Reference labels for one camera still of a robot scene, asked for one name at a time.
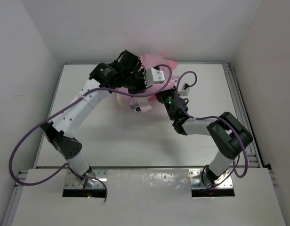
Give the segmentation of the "pink pillowcase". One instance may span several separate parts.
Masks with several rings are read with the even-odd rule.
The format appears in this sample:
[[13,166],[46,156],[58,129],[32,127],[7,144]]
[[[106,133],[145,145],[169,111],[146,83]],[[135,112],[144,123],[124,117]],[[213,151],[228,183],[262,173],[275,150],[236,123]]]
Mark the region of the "pink pillowcase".
[[177,62],[165,59],[157,54],[144,54],[139,58],[142,66],[145,68],[145,76],[149,79],[149,86],[144,91],[144,94],[149,96],[136,98],[117,94],[119,106],[128,107],[140,104],[141,107],[151,108],[151,103],[156,100],[154,93],[162,87],[164,87],[164,91],[172,89],[177,84],[178,77],[170,75],[177,68]]

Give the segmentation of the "cream pillow with bear print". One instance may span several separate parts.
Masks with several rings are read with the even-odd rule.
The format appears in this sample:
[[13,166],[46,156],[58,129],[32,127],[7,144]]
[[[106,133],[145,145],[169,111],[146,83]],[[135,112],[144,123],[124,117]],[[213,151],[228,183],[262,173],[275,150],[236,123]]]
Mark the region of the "cream pillow with bear print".
[[117,102],[120,106],[129,106],[134,113],[146,113],[152,110],[152,106],[146,97],[129,97],[118,94]]

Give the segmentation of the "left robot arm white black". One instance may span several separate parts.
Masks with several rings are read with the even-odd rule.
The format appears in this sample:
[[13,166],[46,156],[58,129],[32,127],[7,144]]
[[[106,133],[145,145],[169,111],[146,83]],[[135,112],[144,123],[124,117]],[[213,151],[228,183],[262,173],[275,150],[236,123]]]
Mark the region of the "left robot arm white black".
[[96,105],[112,89],[121,87],[127,88],[132,94],[143,93],[146,88],[145,68],[141,59],[127,50],[121,52],[112,63],[99,63],[70,107],[41,125],[47,140],[80,176],[90,171],[90,165],[81,153],[82,144],[74,136]]

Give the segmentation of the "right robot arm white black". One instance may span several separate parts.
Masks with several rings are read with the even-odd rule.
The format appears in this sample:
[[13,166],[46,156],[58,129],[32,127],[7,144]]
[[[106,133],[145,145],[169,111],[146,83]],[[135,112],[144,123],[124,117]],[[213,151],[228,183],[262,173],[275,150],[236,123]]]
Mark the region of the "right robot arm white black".
[[228,168],[236,165],[238,156],[241,153],[246,155],[246,147],[252,143],[253,136],[230,112],[220,116],[193,118],[187,115],[188,100],[181,98],[175,89],[160,92],[156,98],[164,104],[178,134],[197,135],[213,142],[216,156],[204,166],[201,173],[201,182],[205,187],[215,186]]

